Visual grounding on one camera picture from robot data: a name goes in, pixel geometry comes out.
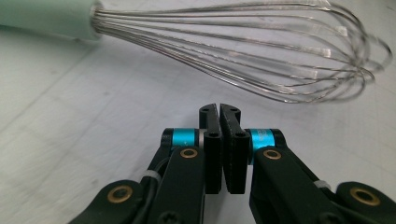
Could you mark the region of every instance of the screw hole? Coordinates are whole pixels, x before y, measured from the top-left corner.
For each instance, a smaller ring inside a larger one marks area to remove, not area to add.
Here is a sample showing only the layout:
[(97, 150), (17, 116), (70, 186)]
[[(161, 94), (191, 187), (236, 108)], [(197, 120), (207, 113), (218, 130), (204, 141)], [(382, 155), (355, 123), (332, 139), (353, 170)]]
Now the screw hole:
[(272, 150), (272, 149), (265, 150), (263, 152), (263, 155), (264, 155), (264, 157), (266, 157), (270, 160), (273, 160), (273, 161), (277, 161), (280, 158), (282, 158), (282, 155), (279, 152)]
[(367, 189), (353, 188), (350, 190), (350, 194), (360, 203), (364, 203), (370, 206), (378, 206), (381, 204), (379, 198)]
[(186, 148), (181, 150), (180, 152), (180, 156), (186, 159), (191, 159), (194, 158), (198, 155), (197, 150), (193, 149), (193, 148)]
[(131, 198), (134, 191), (126, 185), (117, 186), (107, 194), (107, 199), (111, 203), (123, 203)]

